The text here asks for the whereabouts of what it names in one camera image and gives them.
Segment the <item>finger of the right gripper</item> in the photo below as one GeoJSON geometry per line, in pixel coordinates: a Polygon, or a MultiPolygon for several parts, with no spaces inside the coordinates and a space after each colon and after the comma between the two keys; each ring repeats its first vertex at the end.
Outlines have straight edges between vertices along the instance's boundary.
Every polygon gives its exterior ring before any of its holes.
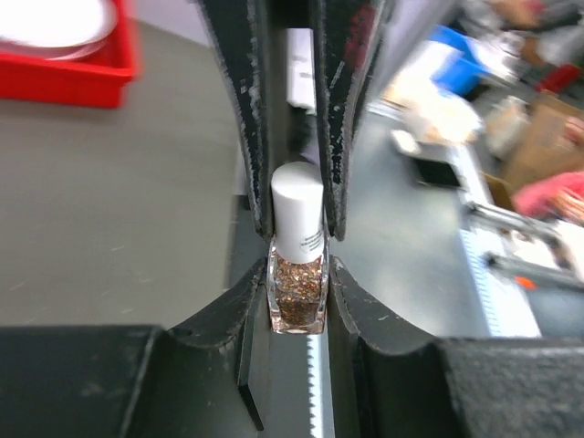
{"type": "Polygon", "coordinates": [[[319,162],[328,233],[346,235],[354,137],[381,53],[391,1],[312,3],[319,162]]]}
{"type": "Polygon", "coordinates": [[[209,0],[201,1],[199,7],[235,112],[255,232],[269,241],[274,233],[270,195],[273,130],[266,2],[209,0]]]}

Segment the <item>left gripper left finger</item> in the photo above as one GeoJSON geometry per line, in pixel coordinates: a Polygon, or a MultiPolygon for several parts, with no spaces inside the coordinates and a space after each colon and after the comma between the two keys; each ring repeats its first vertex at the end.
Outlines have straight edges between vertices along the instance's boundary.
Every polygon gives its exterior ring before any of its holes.
{"type": "Polygon", "coordinates": [[[5,327],[4,437],[255,437],[270,349],[266,260],[183,323],[5,327]]]}

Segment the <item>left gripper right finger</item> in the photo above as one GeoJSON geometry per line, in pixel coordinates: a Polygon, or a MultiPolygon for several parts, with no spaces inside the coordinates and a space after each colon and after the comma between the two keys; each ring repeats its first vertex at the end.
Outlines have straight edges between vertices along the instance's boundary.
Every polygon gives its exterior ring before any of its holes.
{"type": "Polygon", "coordinates": [[[338,437],[580,437],[578,338],[437,338],[330,261],[328,354],[338,437]]]}

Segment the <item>glitter nail polish bottle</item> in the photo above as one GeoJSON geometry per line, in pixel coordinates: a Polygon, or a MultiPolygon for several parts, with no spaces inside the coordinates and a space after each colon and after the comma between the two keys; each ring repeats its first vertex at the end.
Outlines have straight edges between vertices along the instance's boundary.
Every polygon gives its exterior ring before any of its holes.
{"type": "Polygon", "coordinates": [[[269,246],[266,293],[271,329],[278,334],[318,335],[324,332],[329,291],[329,240],[310,263],[293,264],[269,246]]]}

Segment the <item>white nail polish cap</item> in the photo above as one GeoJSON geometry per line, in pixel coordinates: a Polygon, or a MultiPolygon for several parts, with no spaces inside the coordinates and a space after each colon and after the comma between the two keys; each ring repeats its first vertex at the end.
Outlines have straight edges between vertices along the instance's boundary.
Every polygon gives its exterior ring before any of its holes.
{"type": "Polygon", "coordinates": [[[276,252],[293,264],[319,258],[324,248],[323,184],[318,167],[289,162],[278,167],[271,180],[276,252]]]}

